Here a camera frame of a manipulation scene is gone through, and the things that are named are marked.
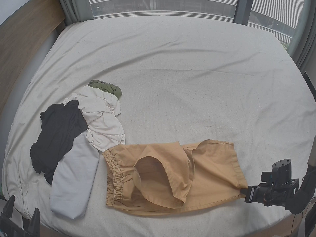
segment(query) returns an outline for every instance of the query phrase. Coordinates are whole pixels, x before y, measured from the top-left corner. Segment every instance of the headboard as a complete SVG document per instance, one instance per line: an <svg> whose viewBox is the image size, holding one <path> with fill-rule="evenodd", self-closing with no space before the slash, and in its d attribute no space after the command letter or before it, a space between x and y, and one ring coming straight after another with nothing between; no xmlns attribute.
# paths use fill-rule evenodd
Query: headboard
<svg viewBox="0 0 316 237"><path fill-rule="evenodd" d="M59 0L30 0L0 25L0 115L20 72L64 18Z"/></svg>

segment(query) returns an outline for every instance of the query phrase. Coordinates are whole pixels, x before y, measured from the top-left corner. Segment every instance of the white bed sheet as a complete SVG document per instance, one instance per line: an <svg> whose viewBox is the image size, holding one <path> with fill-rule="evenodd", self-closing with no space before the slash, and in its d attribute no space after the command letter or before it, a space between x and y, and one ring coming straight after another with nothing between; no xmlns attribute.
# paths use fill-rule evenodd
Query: white bed sheet
<svg viewBox="0 0 316 237"><path fill-rule="evenodd" d="M2 189L15 208L71 236L244 236L289 215L283 207L244 203L163 217L139 217L105 206L100 161L83 219L49 208L50 185L31 164L40 112L99 79L119 85L126 144L235 143L249 185L275 161L292 159L300 178L316 134L316 103L272 33L210 19L119 17L67 27L28 86L9 134Z"/></svg>

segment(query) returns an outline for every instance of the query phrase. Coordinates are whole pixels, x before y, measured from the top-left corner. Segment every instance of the curtain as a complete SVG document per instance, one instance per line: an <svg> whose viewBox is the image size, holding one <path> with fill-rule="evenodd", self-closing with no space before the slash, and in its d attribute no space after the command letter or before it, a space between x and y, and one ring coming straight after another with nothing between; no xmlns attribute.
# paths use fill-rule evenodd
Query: curtain
<svg viewBox="0 0 316 237"><path fill-rule="evenodd" d="M302 35L299 40L294 39L294 42L296 42L295 45L297 46L291 47L290 44L290 49L288 50L290 56L292 57L293 61L296 63L298 69L301 71L302 74L310 66L315 66L314 57L316 56L316 0L305 0L303 9L305 9L306 11L302 11L299 23L306 22L305 26L300 26L298 24L298 27L303 27Z"/></svg>
<svg viewBox="0 0 316 237"><path fill-rule="evenodd" d="M93 19L89 0L60 0L60 4L65 12L66 25Z"/></svg>

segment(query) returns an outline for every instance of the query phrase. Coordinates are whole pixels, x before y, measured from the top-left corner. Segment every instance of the green garment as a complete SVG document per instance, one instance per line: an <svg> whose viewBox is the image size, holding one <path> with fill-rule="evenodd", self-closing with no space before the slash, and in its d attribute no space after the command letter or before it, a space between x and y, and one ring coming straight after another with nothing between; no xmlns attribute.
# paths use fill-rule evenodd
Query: green garment
<svg viewBox="0 0 316 237"><path fill-rule="evenodd" d="M117 98L119 98L122 95L121 89L118 86L112 85L110 83L106 83L99 80L91 80L88 85L91 86L92 88L98 88L102 91L111 93Z"/></svg>

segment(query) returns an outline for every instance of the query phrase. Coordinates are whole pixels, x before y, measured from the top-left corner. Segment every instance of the orange-brown garment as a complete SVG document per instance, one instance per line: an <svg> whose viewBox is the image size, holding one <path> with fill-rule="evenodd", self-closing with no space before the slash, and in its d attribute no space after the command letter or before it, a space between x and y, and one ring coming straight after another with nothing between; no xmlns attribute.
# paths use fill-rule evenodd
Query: orange-brown garment
<svg viewBox="0 0 316 237"><path fill-rule="evenodd" d="M166 215L245 197L233 143L120 144L102 155L108 164L106 205L127 213Z"/></svg>

